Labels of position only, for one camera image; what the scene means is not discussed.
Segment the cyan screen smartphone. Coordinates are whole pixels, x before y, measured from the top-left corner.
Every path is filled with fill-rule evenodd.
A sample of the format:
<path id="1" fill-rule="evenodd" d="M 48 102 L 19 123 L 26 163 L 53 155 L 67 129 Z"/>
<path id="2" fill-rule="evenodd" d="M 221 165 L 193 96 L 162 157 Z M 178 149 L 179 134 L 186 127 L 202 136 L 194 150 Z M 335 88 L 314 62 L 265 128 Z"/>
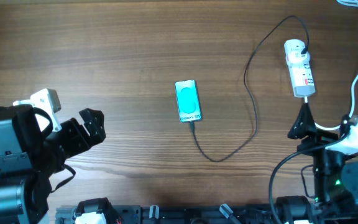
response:
<path id="1" fill-rule="evenodd" d="M 194 80 L 175 83 L 178 114 L 182 123 L 202 120 L 198 90 Z"/>

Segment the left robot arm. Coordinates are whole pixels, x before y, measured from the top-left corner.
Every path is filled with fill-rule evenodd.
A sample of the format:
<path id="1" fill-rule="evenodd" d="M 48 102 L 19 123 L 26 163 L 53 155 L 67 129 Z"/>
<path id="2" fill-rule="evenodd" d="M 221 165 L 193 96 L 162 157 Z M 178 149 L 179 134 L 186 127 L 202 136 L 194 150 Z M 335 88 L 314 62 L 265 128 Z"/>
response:
<path id="1" fill-rule="evenodd" d="M 88 151 L 106 138 L 104 114 L 89 108 L 55 132 L 53 124 L 41 129 L 37 117 L 48 113 L 32 105 L 0 107 L 0 223 L 38 223 L 48 212 L 53 174 L 75 170 L 67 159 Z"/>

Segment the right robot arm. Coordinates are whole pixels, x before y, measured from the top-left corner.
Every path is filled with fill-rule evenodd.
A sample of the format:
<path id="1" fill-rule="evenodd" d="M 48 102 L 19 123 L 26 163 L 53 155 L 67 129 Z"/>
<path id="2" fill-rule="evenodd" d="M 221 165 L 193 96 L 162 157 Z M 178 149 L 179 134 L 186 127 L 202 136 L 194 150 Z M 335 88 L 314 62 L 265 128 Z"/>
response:
<path id="1" fill-rule="evenodd" d="M 318 129 L 309 105 L 303 103 L 288 138 L 301 143 L 273 171 L 296 156 L 312 157 L 314 194 L 273 198 L 272 174 L 268 199 L 273 221 L 358 223 L 358 162 L 351 161 L 358 156 L 358 116 L 344 115 L 336 134 Z"/>

